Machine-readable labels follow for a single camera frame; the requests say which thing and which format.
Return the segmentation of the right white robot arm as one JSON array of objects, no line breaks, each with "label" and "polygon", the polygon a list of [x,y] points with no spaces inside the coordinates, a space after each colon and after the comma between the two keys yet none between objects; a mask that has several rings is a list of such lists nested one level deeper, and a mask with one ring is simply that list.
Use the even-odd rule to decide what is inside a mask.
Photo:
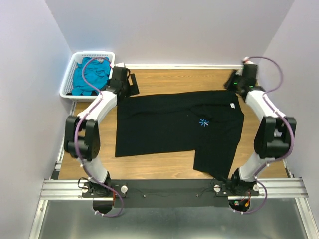
[{"label": "right white robot arm", "polygon": [[287,158],[294,147],[297,122],[282,113],[257,85],[258,65],[243,60],[242,68],[232,71],[224,88],[237,93],[252,109],[260,124],[254,139],[254,153],[233,173],[229,189],[235,195],[257,186],[259,175],[272,163]]}]

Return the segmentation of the black t shirt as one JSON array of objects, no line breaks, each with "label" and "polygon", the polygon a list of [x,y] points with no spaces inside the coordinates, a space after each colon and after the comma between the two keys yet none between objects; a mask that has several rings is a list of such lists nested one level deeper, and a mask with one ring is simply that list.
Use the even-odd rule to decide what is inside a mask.
[{"label": "black t shirt", "polygon": [[126,98],[117,107],[115,156],[194,151],[193,169],[227,179],[244,114],[230,91]]}]

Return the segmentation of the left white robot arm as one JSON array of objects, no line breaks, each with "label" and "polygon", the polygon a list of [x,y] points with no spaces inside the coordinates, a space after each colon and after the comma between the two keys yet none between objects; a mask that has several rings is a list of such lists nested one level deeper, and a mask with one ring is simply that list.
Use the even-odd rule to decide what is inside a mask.
[{"label": "left white robot arm", "polygon": [[65,123],[64,151],[78,160],[98,196],[115,194],[108,170],[98,154],[101,147],[99,124],[118,102],[139,94],[135,76],[130,69],[115,66],[111,79],[95,100],[77,116],[68,116]]}]

